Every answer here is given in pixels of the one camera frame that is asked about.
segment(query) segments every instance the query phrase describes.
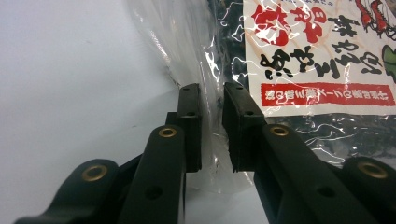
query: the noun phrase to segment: plastic packaging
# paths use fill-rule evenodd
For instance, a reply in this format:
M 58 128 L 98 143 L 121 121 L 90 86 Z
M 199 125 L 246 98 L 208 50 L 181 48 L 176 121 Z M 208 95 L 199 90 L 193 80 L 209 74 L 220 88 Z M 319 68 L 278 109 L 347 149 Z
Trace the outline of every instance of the plastic packaging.
M 396 81 L 396 73 L 390 72 L 394 69 L 392 63 L 396 63 L 392 59 L 392 50 L 396 47 L 393 38 L 396 38 L 396 35 L 393 35 L 395 29 L 390 24 L 395 20 L 387 7 L 379 7 L 380 0 L 370 0 L 370 2 L 363 3 L 361 0 L 129 0 L 134 20 L 139 24 L 143 35 L 150 41 L 150 45 L 155 47 L 155 50 L 163 57 L 170 77 L 175 83 L 179 87 L 191 83 L 200 83 L 201 86 L 205 107 L 203 170 L 189 176 L 190 186 L 215 192 L 236 192 L 253 184 L 251 174 L 233 174 L 227 150 L 227 136 L 220 122 L 225 81 L 236 81 L 248 88 L 253 98 L 259 99 L 258 105 L 267 116 L 267 122 L 282 123 L 296 130 L 322 160 L 342 166 L 345 158 L 369 156 L 396 168 L 396 139 L 394 137 L 396 136 L 396 116 L 394 116 L 396 107 L 393 105 L 396 86 L 394 82 L 391 81 L 388 85 L 382 85 L 381 82 L 374 83 L 377 84 L 377 89 L 371 91 L 376 94 L 376 97 L 379 93 L 384 94 L 381 88 L 385 88 L 388 94 L 386 100 L 383 97 L 384 101 L 377 98 L 373 103 L 375 106 L 367 106 L 367 102 L 364 102 L 367 104 L 363 107 L 359 107 L 356 102 L 349 106 L 350 100 L 336 102 L 341 96 L 347 100 L 353 98 L 351 91 L 364 91 L 350 89 L 356 83 L 349 80 L 353 75 L 349 72 L 355 71 L 353 69 L 356 66 L 359 68 L 363 64 L 368 65 L 366 70 L 364 68 L 361 70 L 363 74 L 373 75 L 380 71 L 378 75 L 380 81 L 383 78 L 387 80 L 395 78 Z M 244 10 L 247 8 L 253 9 L 249 12 L 250 15 L 244 15 Z M 356 13 L 356 8 L 361 11 L 361 14 Z M 349 28 L 353 31 L 358 24 L 361 29 L 359 34 L 343 40 L 345 41 L 342 42 L 343 45 L 337 48 L 337 44 L 340 45 L 338 39 L 350 35 L 345 31 L 349 31 Z M 382 33 L 379 31 L 381 26 L 385 27 Z M 365 43 L 367 39 L 364 39 L 364 32 L 369 35 L 377 32 L 376 38 L 371 41 L 382 45 L 388 44 L 391 59 L 389 63 L 384 60 L 384 55 L 379 59 L 381 55 L 371 53 L 372 45 Z M 327 46 L 325 44 L 328 42 L 322 41 L 322 39 L 332 41 L 329 34 L 340 35 L 333 40 L 335 46 Z M 289 42 L 293 44 L 293 47 L 287 46 Z M 259 47 L 268 48 L 252 50 L 249 45 L 254 45 L 254 43 Z M 337 53 L 342 49 L 347 53 L 341 57 Z M 320 55 L 324 61 L 313 62 L 312 57 L 309 56 L 310 50 L 318 50 L 315 51 L 316 58 Z M 252 54 L 252 52 L 259 56 L 263 55 L 262 59 L 254 62 L 247 58 L 247 54 Z M 291 59 L 294 63 L 286 66 L 285 63 L 289 63 Z M 334 70 L 337 64 L 343 65 L 340 65 L 338 74 Z M 260 74 L 255 73 L 254 69 L 251 70 L 251 67 L 266 67 L 267 70 Z M 294 82 L 296 77 L 302 77 L 308 73 L 314 73 L 317 76 L 312 80 L 307 77 L 305 86 Z M 286 103 L 283 101 L 283 104 L 289 105 L 265 106 L 261 104 L 260 97 L 266 90 L 260 90 L 257 80 L 254 81 L 259 75 L 262 76 L 261 79 L 264 77 L 272 81 L 266 83 L 267 86 L 263 85 L 265 87 L 270 85 L 271 88 L 279 88 L 281 84 L 291 83 L 300 88 L 299 91 L 307 94 L 305 91 L 309 86 L 315 90 L 315 96 L 309 98 L 308 95 L 306 97 L 304 95 L 304 100 L 300 101 L 301 105 L 294 104 L 297 101 L 286 101 Z M 336 80 L 331 85 L 327 85 L 330 83 L 327 79 L 327 84 L 322 85 L 318 84 L 320 76 Z M 371 80 L 370 78 L 364 77 L 362 80 L 363 87 L 369 87 L 368 85 L 372 84 L 367 81 Z M 323 86 L 325 90 L 325 87 L 329 88 L 335 84 L 337 88 L 342 89 L 334 89 L 333 98 L 329 98 L 328 102 L 321 102 L 320 100 L 326 97 L 319 97 L 321 90 L 319 87 Z M 277 99 L 273 101 L 274 104 L 279 103 L 279 100 L 290 99 L 285 91 L 268 91 L 267 93 L 268 99 L 269 97 Z

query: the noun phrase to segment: metal rivet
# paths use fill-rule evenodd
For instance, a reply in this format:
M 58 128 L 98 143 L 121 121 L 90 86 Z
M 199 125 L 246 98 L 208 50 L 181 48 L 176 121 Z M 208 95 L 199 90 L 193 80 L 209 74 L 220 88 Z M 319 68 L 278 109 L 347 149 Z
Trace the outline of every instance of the metal rivet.
M 161 129 L 159 135 L 161 137 L 173 137 L 177 134 L 177 131 L 173 128 L 164 128 Z
M 275 126 L 270 129 L 271 133 L 279 136 L 286 136 L 289 134 L 289 131 L 285 128 L 282 128 L 280 126 Z
M 358 163 L 358 168 L 366 175 L 374 178 L 385 179 L 388 177 L 388 173 L 384 169 L 368 161 L 360 161 Z
M 82 179 L 88 182 L 102 179 L 107 174 L 107 167 L 104 165 L 92 165 L 82 173 Z

